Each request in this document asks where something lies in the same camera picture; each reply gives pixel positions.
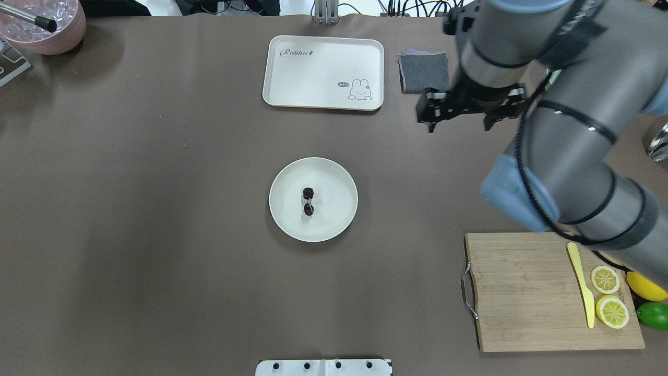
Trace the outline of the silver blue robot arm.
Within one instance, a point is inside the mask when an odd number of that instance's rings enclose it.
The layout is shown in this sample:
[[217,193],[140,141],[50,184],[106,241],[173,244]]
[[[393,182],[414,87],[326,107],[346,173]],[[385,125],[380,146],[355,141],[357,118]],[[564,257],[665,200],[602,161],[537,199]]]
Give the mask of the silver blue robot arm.
[[564,238],[666,287],[666,209],[603,161],[639,114],[666,115],[666,12],[638,1],[477,1],[446,92],[425,88],[430,131],[461,114],[519,118],[481,187],[525,228]]

